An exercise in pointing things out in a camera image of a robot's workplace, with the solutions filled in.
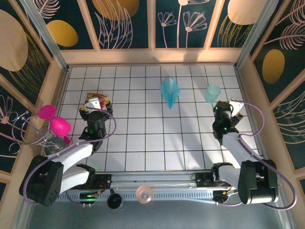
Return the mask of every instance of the yellow oval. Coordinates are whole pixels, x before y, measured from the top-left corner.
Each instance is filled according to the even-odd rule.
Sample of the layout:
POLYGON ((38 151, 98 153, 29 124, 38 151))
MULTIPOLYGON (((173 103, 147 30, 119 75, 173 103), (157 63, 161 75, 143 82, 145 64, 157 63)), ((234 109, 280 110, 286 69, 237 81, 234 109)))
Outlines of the yellow oval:
POLYGON ((78 42, 78 35, 75 29, 62 20, 53 20, 47 24, 55 42, 64 47, 71 47, 78 42))
POLYGON ((238 25, 250 25, 256 22, 266 0, 230 0, 229 19, 238 25))
POLYGON ((19 71, 28 58, 28 40, 19 22, 0 10, 0 66, 11 72, 19 71))
POLYGON ((285 57, 277 49, 270 50, 263 62, 263 79, 268 84, 273 84, 281 77, 285 67, 285 57))
POLYGON ((125 19, 125 15, 120 14, 117 1, 121 5, 122 9, 125 8, 132 17, 138 11, 140 2, 139 0, 92 0, 97 11, 105 18, 113 21, 125 19))

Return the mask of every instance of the blue cone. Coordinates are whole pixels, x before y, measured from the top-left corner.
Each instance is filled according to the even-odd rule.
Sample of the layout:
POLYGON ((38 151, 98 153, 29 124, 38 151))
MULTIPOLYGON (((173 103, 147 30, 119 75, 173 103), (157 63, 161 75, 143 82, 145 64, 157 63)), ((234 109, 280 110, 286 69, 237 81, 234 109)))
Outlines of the blue cone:
POLYGON ((180 89, 176 81, 174 81, 172 78, 167 78, 161 84, 161 93, 167 103, 167 106, 171 109, 178 98, 180 89))

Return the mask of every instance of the teal plastic cup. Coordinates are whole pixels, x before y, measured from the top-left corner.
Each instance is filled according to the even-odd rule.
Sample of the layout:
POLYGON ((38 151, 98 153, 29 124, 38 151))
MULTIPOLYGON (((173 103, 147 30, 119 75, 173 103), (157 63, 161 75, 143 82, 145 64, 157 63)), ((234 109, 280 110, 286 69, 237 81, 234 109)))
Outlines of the teal plastic cup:
POLYGON ((208 86, 208 89, 206 90, 205 100, 208 103, 213 103, 218 98, 219 94, 220 94, 219 86, 212 84, 212 85, 208 86))

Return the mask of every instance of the metal bar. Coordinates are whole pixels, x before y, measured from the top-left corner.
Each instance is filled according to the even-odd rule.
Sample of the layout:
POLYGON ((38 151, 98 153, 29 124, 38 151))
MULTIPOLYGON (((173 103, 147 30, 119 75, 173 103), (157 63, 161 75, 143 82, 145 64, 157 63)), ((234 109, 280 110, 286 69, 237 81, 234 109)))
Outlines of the metal bar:
POLYGON ((241 69, 248 55, 250 54, 251 49, 254 47, 257 39, 260 34, 266 27, 271 15, 273 14, 278 0, 268 0, 266 1, 263 10, 258 16, 257 21, 254 23, 252 29, 249 32, 247 39, 244 42, 244 45, 240 51, 240 54, 236 60, 237 70, 241 69))
POLYGON ((33 22, 35 28, 40 33, 42 39, 46 43, 47 47, 49 48, 50 52, 54 56, 54 58, 58 61, 59 65, 63 69, 64 74, 66 74, 68 68, 63 55, 55 43, 54 39, 52 38, 46 23, 44 22, 43 18, 40 16, 36 6, 34 5, 33 1, 29 0, 20 0, 20 3, 24 7, 26 13, 30 17, 31 21, 33 22))

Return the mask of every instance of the gray floor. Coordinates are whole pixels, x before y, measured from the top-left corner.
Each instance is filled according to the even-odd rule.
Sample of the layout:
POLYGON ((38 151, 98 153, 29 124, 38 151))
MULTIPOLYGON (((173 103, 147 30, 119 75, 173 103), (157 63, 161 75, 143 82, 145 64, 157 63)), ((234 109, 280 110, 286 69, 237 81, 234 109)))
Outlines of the gray floor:
POLYGON ((189 201, 125 202, 121 210, 106 203, 82 208, 57 202, 33 208, 27 229, 281 229, 275 210, 261 204, 223 207, 189 201))

